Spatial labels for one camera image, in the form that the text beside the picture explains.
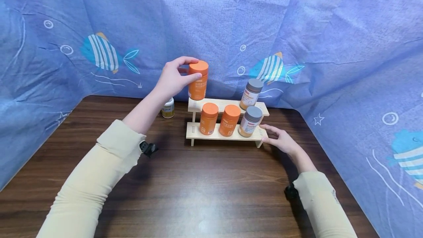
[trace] orange supplement bottle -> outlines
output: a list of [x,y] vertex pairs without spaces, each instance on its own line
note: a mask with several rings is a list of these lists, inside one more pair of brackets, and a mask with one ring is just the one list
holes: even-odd
[[234,133],[240,114],[241,110],[238,106],[227,105],[220,121],[219,133],[225,137],[231,136]]
[[216,126],[219,108],[214,103],[206,103],[201,110],[200,132],[204,135],[211,135]]
[[206,97],[207,76],[209,74],[209,65],[204,61],[198,61],[196,64],[189,64],[188,74],[201,73],[203,77],[188,86],[188,95],[192,100],[202,100]]

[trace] wooden table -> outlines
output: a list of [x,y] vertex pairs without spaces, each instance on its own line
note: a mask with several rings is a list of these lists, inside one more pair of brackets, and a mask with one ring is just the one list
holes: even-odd
[[[35,237],[54,198],[95,139],[122,119],[137,99],[88,97],[70,114],[0,193],[0,238]],[[309,153],[337,191],[359,237],[377,237],[300,114],[270,109],[263,123],[278,126]],[[96,237],[313,237],[307,214],[284,188],[297,171],[286,155],[251,142],[185,139],[186,102],[172,119],[160,116],[147,141],[159,151],[111,192]]]

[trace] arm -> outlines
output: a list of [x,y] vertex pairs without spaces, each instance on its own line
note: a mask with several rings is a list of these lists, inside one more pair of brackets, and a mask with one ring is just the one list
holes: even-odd
[[179,66],[197,62],[180,57],[166,64],[156,87],[124,119],[116,120],[72,171],[56,196],[37,238],[92,238],[103,204],[116,183],[137,164],[161,107],[201,74],[181,76]]
[[356,238],[348,217],[342,209],[336,192],[325,174],[318,172],[308,154],[287,134],[269,125],[260,125],[274,133],[277,139],[263,141],[288,154],[297,166],[300,176],[293,182],[307,211],[317,238]]

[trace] black wrist strap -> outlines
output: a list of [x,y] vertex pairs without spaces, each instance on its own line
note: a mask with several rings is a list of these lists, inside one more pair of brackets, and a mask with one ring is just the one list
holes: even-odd
[[158,150],[158,147],[153,143],[147,143],[146,141],[143,141],[140,144],[140,149],[143,154],[150,158],[153,152],[156,152]]
[[298,197],[298,190],[295,189],[293,183],[285,188],[285,197],[287,200],[293,200]]

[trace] star print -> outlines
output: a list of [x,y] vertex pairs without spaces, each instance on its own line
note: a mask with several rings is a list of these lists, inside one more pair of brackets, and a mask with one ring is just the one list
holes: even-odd
[[318,116],[314,118],[314,124],[315,125],[319,124],[320,126],[322,126],[323,119],[324,117],[320,116],[320,113],[319,113]]
[[59,118],[56,119],[58,126],[66,119],[67,116],[69,116],[69,114],[70,112],[65,114],[63,114],[63,112],[60,113]]

